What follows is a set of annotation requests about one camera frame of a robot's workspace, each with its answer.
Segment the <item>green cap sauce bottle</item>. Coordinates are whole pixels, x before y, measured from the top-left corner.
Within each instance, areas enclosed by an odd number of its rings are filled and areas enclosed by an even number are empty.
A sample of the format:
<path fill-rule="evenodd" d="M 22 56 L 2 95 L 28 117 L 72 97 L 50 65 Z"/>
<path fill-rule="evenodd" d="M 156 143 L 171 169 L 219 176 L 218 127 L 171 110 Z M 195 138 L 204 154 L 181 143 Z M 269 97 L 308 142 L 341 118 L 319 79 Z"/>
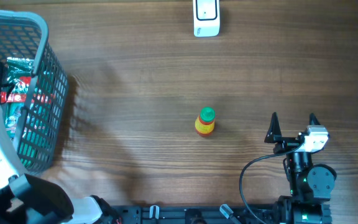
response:
<path fill-rule="evenodd" d="M 211 107 L 202 108 L 197 119 L 195 120 L 196 132 L 202 137 L 212 134 L 215 126 L 215 118 L 215 110 Z"/>

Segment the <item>green 3M gloves package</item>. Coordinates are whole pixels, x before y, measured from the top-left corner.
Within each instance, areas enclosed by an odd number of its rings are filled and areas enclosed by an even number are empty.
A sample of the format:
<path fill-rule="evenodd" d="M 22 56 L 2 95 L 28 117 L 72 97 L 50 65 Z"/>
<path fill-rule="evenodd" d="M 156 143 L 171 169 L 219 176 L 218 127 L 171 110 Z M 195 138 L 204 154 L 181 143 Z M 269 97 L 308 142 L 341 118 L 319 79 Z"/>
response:
<path fill-rule="evenodd" d="M 6 83 L 2 91 L 7 92 L 8 95 L 11 93 L 28 94 L 32 79 L 33 63 L 34 61 L 32 59 L 7 58 Z M 44 92 L 38 88 L 34 88 L 34 94 L 44 94 Z M 13 140 L 18 130 L 17 125 L 19 124 L 19 118 L 22 116 L 22 108 L 25 106 L 25 103 L 5 104 L 7 104 L 7 108 L 6 114 L 4 115 L 4 125 L 7 135 Z M 47 156 L 39 152 L 36 147 L 45 147 L 47 145 L 47 140 L 42 135 L 48 131 L 46 119 L 49 118 L 49 112 L 47 112 L 44 103 L 37 105 L 35 101 L 30 104 L 29 109 L 35 112 L 37 116 L 35 117 L 31 114 L 26 116 L 26 123 L 30 125 L 30 128 L 23 130 L 22 137 L 26 142 L 20 144 L 18 153 L 26 156 L 25 159 L 21 159 L 24 167 L 39 168 L 40 163 L 35 160 L 45 160 Z"/>

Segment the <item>red stick sachet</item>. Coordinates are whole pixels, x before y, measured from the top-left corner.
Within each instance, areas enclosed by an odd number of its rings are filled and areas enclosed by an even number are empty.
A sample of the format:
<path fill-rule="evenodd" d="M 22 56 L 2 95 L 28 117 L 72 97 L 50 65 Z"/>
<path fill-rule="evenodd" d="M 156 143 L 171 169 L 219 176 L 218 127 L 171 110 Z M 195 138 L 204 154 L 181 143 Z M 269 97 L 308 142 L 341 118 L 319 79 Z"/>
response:
<path fill-rule="evenodd" d="M 1 103 L 25 103 L 27 97 L 28 94 L 24 93 L 11 93 L 10 95 L 8 95 L 5 91 L 2 91 L 0 93 Z M 41 103 L 52 102 L 51 97 L 44 94 L 33 94 L 33 99 L 31 100 L 31 103 L 33 103 L 35 100 L 39 100 Z"/>

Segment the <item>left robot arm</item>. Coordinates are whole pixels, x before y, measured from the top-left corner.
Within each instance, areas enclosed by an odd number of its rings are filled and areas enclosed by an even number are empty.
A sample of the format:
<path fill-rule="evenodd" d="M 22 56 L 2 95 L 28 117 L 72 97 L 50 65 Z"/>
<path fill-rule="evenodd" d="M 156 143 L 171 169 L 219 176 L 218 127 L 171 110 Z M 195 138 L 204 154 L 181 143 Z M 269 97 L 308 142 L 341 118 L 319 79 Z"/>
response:
<path fill-rule="evenodd" d="M 3 75 L 0 62 L 0 92 Z M 0 223 L 122 223 L 122 218 L 97 196 L 71 200 L 60 186 L 27 174 L 6 134 L 0 103 Z"/>

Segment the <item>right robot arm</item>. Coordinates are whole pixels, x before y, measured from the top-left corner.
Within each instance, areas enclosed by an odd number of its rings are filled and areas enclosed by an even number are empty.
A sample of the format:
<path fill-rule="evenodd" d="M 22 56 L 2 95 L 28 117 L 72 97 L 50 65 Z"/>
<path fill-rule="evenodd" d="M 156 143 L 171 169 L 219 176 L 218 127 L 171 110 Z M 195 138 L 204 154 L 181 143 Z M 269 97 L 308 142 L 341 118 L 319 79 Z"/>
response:
<path fill-rule="evenodd" d="M 278 116 L 272 114 L 264 142 L 275 145 L 275 156 L 285 156 L 283 167 L 291 193 L 274 203 L 274 223 L 332 222 L 326 202 L 331 199 L 337 174 L 332 167 L 312 161 L 312 155 L 322 151 L 328 140 L 328 130 L 313 113 L 309 125 L 296 137 L 282 136 Z"/>

